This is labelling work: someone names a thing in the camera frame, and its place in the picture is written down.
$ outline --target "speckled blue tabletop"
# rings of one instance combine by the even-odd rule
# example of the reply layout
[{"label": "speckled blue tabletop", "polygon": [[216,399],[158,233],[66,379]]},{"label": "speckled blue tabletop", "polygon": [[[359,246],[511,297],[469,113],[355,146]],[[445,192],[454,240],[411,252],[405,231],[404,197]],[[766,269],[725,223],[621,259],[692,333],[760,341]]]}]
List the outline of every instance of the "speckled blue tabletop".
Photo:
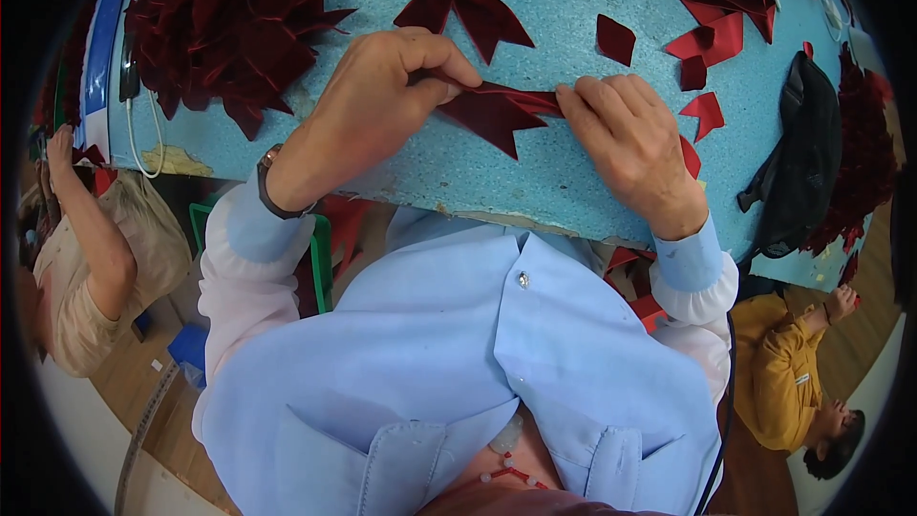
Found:
[{"label": "speckled blue tabletop", "polygon": [[[165,143],[185,149],[213,169],[217,178],[244,179],[272,144],[282,142],[312,109],[350,39],[357,34],[394,28],[392,20],[409,0],[327,0],[327,9],[357,7],[340,28],[316,46],[318,63],[287,93],[296,116],[266,110],[258,139],[248,142],[219,103],[207,112],[180,106],[164,122]],[[550,90],[572,84],[580,75],[633,72],[643,76],[670,105],[682,133],[693,140],[698,121],[678,112],[700,91],[681,92],[679,60],[664,47],[697,26],[678,0],[503,0],[532,37],[536,48],[500,43],[493,64],[478,56],[468,35],[451,14],[445,34],[475,63],[485,80],[520,89]],[[833,84],[840,76],[840,44],[832,40],[818,0],[779,0],[774,43],[767,44],[745,17],[745,45],[740,54],[710,68],[704,91],[716,92],[726,126],[696,145],[720,241],[734,258],[750,248],[760,204],[743,214],[736,193],[777,142],[778,98],[789,64],[802,41],[814,46],[815,62]],[[600,55],[595,47],[595,19],[602,13],[631,28],[637,37],[628,69]],[[122,29],[115,39],[113,65],[121,57]],[[111,75],[117,100],[118,74]],[[135,100],[138,149],[156,145],[156,131],[146,96]],[[549,127],[518,132],[515,162],[470,132],[432,117],[388,163],[353,180],[344,191],[363,198],[440,209],[458,215],[474,212],[509,214],[554,226],[583,237],[619,237],[651,242],[648,226],[615,201],[595,174],[566,120],[545,118]],[[123,105],[109,106],[110,144],[114,163],[136,167],[128,144]]]}]

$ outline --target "black bag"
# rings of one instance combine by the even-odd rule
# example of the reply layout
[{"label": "black bag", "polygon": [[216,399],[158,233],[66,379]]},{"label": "black bag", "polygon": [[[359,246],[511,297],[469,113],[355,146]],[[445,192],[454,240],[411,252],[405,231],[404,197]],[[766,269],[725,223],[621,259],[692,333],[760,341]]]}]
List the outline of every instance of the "black bag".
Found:
[{"label": "black bag", "polygon": [[780,95],[783,135],[738,194],[739,209],[756,201],[764,211],[748,260],[783,258],[799,249],[828,212],[841,165],[841,110],[828,76],[799,51]]}]

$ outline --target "hand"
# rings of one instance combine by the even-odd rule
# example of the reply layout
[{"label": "hand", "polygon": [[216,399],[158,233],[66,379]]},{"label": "hand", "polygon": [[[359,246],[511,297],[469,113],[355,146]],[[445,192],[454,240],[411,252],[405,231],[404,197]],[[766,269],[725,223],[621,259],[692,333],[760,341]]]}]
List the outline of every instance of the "hand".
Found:
[{"label": "hand", "polygon": [[54,187],[60,186],[64,175],[74,172],[74,128],[63,124],[48,141],[48,169]]},{"label": "hand", "polygon": [[574,89],[559,85],[557,102],[613,196],[654,235],[677,241],[701,230],[707,197],[684,165],[675,117],[643,78],[587,75]]},{"label": "hand", "polygon": [[268,170],[268,195],[296,212],[392,157],[457,86],[408,74],[440,67],[457,83],[480,86],[474,66],[452,40],[426,28],[358,36],[319,97],[315,110],[283,145]]},{"label": "hand", "polygon": [[831,324],[837,323],[856,309],[856,291],[849,285],[842,285],[828,295],[824,301],[828,320]]}]

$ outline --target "hair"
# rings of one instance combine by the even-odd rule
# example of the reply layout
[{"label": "hair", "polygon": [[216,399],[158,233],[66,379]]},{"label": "hair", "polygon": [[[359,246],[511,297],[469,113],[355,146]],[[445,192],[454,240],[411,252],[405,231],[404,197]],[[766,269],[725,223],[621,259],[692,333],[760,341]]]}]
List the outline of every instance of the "hair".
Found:
[{"label": "hair", "polygon": [[843,434],[831,441],[824,460],[818,459],[815,447],[806,451],[802,461],[805,462],[809,474],[819,480],[829,480],[840,474],[841,470],[850,462],[856,447],[859,445],[860,440],[863,439],[863,430],[865,428],[865,414],[863,414],[863,411],[854,410],[853,413],[853,421],[847,426],[847,430]]}]

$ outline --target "green chair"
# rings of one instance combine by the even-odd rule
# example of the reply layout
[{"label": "green chair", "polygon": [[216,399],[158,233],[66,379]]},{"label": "green chair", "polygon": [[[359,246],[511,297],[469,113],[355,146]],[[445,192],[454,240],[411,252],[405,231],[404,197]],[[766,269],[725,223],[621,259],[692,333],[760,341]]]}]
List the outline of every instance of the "green chair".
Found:
[{"label": "green chair", "polygon": [[[191,215],[191,227],[197,251],[203,251],[203,228],[207,225],[207,216],[213,211],[213,205],[219,197],[216,194],[207,196],[203,203],[192,203],[188,206]],[[334,276],[331,268],[331,223],[324,215],[315,215],[315,231],[309,240],[309,254],[312,257],[312,278],[315,281],[315,301],[319,314],[331,311],[331,288]]]}]

